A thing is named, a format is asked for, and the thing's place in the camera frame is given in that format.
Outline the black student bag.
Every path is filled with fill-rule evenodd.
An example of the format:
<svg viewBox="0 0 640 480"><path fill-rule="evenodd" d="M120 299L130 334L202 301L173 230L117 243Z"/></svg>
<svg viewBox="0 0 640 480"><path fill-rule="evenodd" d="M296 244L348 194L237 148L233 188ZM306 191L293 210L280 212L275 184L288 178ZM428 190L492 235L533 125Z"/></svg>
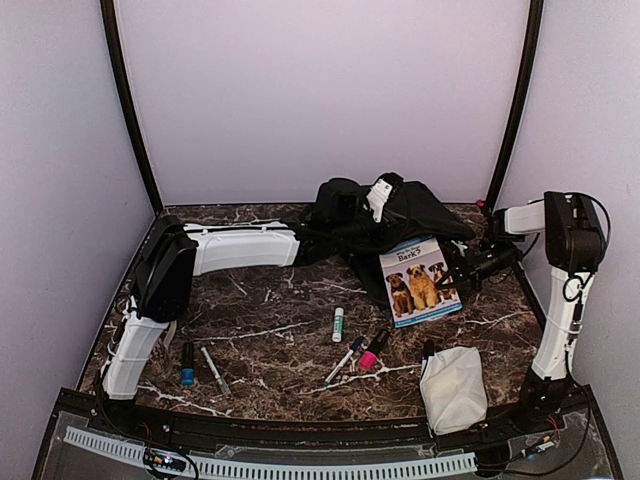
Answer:
<svg viewBox="0 0 640 480"><path fill-rule="evenodd" d="M344 227L357 215L371 217L366 207L370 187L336 177L318 189L315 202L305 207L293 230L300 242L296 267L309 266L331 256L341 256L358 278L367 296L380 308L389 306L378 256L401 242L417 237L471 241L475 233L419 181L406 181L384 209L381 222L400 231L399 242L385 250L361 250L344 238Z"/></svg>

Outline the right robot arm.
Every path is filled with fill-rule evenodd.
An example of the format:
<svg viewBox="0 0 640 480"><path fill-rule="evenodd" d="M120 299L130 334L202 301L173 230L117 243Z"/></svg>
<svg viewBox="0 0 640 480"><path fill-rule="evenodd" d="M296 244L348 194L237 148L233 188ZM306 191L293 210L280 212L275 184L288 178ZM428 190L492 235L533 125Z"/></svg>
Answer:
<svg viewBox="0 0 640 480"><path fill-rule="evenodd" d="M496 211L476 251L460 242L441 244L448 263L439 288L470 286L505 268L521 265L526 253L517 247L529 235L544 239L551 267L551 296L540 346L525 375L520 404L510 413L510 424L521 434L534 432L571 388L571 368L583 325L583 309L592 281L603 261L611 237L611 220L602 225L606 208L580 192L547 191L527 205Z"/></svg>

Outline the white cloth pouch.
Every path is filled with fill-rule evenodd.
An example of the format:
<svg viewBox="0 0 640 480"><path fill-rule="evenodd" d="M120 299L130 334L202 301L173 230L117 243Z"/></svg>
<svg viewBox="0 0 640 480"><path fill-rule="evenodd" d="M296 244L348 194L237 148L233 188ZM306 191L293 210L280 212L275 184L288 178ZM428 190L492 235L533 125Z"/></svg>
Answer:
<svg viewBox="0 0 640 480"><path fill-rule="evenodd" d="M419 389L427 423L436 436L467 430L487 417L488 400L476 347L437 351L434 341L427 340Z"/></svg>

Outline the white glue stick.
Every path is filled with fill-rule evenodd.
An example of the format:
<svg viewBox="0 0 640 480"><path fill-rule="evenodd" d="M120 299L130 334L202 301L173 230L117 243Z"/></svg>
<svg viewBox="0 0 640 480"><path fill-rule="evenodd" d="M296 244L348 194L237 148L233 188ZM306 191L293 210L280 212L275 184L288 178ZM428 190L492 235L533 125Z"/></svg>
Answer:
<svg viewBox="0 0 640 480"><path fill-rule="evenodd" d="M333 315L333 327L332 327L332 341L339 343L342 341L344 324L344 309L342 307L336 307Z"/></svg>

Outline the dog picture book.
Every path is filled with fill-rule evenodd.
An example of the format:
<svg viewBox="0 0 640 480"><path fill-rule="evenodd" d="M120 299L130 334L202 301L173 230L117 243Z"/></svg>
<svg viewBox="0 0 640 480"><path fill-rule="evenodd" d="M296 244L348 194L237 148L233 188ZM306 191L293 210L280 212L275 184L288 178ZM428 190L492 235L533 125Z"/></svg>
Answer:
<svg viewBox="0 0 640 480"><path fill-rule="evenodd" d="M379 256L395 328L434 321L462 309L455 288L438 289L447 272L434 237L417 237Z"/></svg>

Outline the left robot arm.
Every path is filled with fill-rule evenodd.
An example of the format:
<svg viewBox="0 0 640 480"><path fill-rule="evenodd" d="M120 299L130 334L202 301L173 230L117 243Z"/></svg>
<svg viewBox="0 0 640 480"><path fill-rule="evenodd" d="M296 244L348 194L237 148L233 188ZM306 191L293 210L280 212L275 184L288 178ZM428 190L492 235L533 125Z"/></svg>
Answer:
<svg viewBox="0 0 640 480"><path fill-rule="evenodd" d="M400 242L404 225L361 216L342 226L273 221L253 225L183 224L160 219L149 234L133 271L131 289L99 390L109 399L101 417L120 436L141 427L135 398L152 350L168 326L186 312L195 277L228 269L313 265L336 254L368 255Z"/></svg>

